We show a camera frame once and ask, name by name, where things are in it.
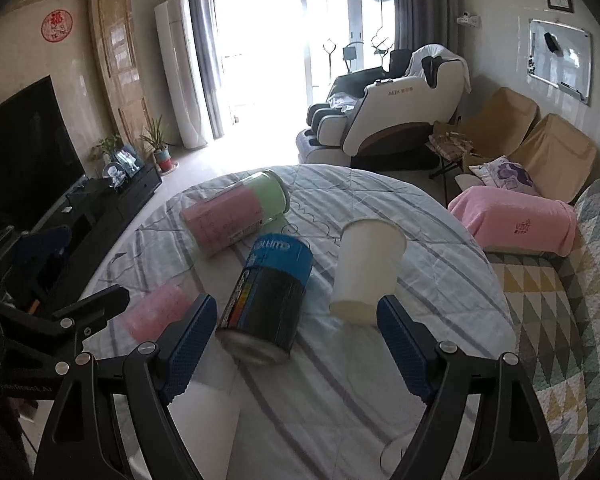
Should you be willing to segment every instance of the tv stand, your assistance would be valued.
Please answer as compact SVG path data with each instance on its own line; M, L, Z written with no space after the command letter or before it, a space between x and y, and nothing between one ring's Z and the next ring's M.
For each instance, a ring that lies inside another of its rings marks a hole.
M106 181L88 180L67 195L40 229L66 225L72 240L62 256L50 260L40 274L48 292L46 298L39 298L37 315L50 317L80 299L107 253L161 183L156 167L146 164L117 190Z

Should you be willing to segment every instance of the black television screen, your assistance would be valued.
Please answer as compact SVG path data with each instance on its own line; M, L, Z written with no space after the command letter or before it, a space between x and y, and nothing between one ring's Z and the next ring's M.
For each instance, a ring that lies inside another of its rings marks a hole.
M0 104L0 229L30 230L83 174L50 76Z

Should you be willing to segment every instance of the table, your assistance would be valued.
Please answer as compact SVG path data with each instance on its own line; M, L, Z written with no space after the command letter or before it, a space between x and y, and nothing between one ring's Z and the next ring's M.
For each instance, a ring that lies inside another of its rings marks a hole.
M240 405L227 478L388 478L424 405L407 391L375 327L353 326L329 315L342 227L368 216L400 225L408 246L396 296L438 340L452 340L468 354L493 358L515 350L506 299L469 233L419 188L326 165L273 169L289 188L291 210L263 231L304 239L314 253L314 268L288 362L246 366L212 337L196 369L195 380L228 393ZM197 254L179 213L246 175L215 178L170 199L120 249L96 288L125 286L132 308L163 283L176 283L192 298L203 291L211 294L221 314L257 235L207 260ZM86 341L98 358L125 354L137 344L116 319ZM124 403L119 399L116 405L123 434L131 438ZM447 469L450 478L457 478L462 467L460 453L468 446L476 407L470 402L465 413ZM129 449L133 444L125 445L128 453L135 451Z

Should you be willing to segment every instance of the flower pot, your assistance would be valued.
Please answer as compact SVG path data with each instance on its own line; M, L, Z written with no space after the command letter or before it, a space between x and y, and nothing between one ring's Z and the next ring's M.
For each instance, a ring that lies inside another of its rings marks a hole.
M168 148L160 150L159 152L154 152L154 157L162 171L169 171L173 167Z

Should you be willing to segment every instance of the white floor-standing air conditioner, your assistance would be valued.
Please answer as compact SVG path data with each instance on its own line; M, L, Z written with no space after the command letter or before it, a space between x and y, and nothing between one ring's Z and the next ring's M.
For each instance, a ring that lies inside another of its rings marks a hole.
M189 0L155 7L164 71L184 147L193 150L213 139L202 90Z

